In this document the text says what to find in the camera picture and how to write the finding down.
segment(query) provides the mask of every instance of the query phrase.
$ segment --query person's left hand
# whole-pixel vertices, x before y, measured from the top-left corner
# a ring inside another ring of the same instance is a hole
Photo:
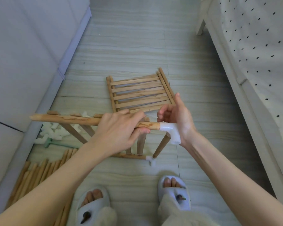
[[[143,111],[130,114],[128,109],[116,113],[106,113],[94,136],[86,144],[105,152],[105,156],[119,153],[131,147],[141,134],[150,133],[146,127],[136,128],[146,115]]]

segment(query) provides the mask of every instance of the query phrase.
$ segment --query pant leg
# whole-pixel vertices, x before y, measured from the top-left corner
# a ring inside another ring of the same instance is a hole
[[[162,226],[218,226],[206,215],[181,211],[178,202],[170,194],[165,194],[161,200],[158,220]]]
[[[93,226],[116,226],[117,213],[111,207],[102,208],[98,214]]]

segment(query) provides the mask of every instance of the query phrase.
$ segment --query bed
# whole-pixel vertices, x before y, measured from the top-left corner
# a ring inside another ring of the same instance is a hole
[[[283,204],[283,0],[201,0],[204,26]]]

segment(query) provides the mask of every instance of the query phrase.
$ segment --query floor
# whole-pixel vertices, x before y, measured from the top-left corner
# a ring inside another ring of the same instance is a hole
[[[92,18],[52,105],[61,114],[112,112],[106,76],[114,80],[153,74],[161,67],[180,92],[197,129],[231,162],[271,191],[235,96],[207,31],[195,35],[200,0],[91,0]],[[148,112],[152,121],[156,112]],[[164,133],[147,135],[151,155]],[[74,137],[63,142],[81,146]],[[64,147],[34,145],[29,160],[60,159]],[[74,225],[80,195],[95,184],[107,187],[119,225],[158,225],[157,182],[180,176],[189,188],[192,210],[220,225],[240,225],[214,185],[187,151],[168,144],[156,167],[147,161],[108,158],[96,166],[75,193],[68,226]]]

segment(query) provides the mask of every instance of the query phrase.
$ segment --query slipper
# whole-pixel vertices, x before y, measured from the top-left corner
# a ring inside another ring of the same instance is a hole
[[[166,178],[172,179],[175,178],[176,181],[181,185],[181,188],[178,187],[164,187],[164,180]],[[162,176],[158,181],[158,198],[159,203],[161,203],[162,197],[164,194],[170,194],[175,201],[178,202],[180,210],[189,211],[191,210],[191,199],[190,194],[186,188],[185,183],[181,180],[181,178],[172,176],[172,175],[165,175]]]
[[[99,189],[102,194],[103,197],[99,198],[95,201],[92,201],[86,205],[84,205],[83,207],[81,207],[82,202],[84,201],[87,193],[89,191],[93,191],[95,189]],[[91,189],[87,190],[85,193],[83,193],[83,195],[79,198],[78,204],[77,204],[77,208],[76,208],[76,216],[75,216],[75,222],[76,225],[88,225],[91,226],[94,224],[98,212],[104,208],[104,207],[110,207],[110,199],[109,199],[109,195],[108,192],[106,190],[105,187],[103,186],[95,186],[92,187]]]

